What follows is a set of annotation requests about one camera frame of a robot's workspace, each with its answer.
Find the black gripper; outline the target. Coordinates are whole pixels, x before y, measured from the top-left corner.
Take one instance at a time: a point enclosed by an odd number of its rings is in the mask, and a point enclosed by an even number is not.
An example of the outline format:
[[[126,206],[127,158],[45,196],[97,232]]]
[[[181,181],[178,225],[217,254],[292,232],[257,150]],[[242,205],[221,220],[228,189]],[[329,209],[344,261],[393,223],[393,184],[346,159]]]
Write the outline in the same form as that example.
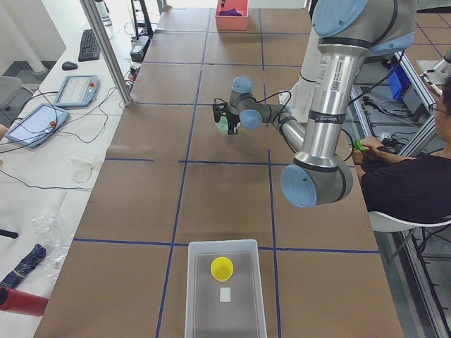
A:
[[[227,110],[225,116],[228,121],[228,135],[237,134],[237,128],[240,123],[239,115],[231,113],[229,110]]]

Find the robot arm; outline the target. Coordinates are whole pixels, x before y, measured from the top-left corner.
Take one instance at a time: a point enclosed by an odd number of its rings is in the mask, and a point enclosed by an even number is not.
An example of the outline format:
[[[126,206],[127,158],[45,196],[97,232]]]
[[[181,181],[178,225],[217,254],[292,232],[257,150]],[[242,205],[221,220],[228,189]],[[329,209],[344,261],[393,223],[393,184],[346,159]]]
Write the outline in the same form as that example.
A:
[[[311,89],[298,90],[308,102],[302,125],[285,104],[265,104],[252,95],[252,81],[234,79],[230,99],[213,107],[214,120],[229,134],[239,127],[273,125],[294,151],[281,175],[285,198],[296,207],[311,208],[344,199],[352,174],[337,155],[354,82],[370,56],[403,51],[414,39],[415,1],[318,1],[312,13],[312,37],[319,57]]]

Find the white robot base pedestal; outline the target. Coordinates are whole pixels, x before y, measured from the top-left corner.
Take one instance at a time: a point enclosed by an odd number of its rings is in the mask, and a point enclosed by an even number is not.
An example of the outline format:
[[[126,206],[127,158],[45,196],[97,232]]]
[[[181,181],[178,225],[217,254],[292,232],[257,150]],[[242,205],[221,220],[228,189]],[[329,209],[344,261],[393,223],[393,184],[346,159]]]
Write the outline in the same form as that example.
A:
[[[307,49],[302,62],[299,80],[288,93],[280,94],[279,103],[287,104],[299,123],[307,123],[319,74],[321,53],[318,50],[319,36],[311,28]]]

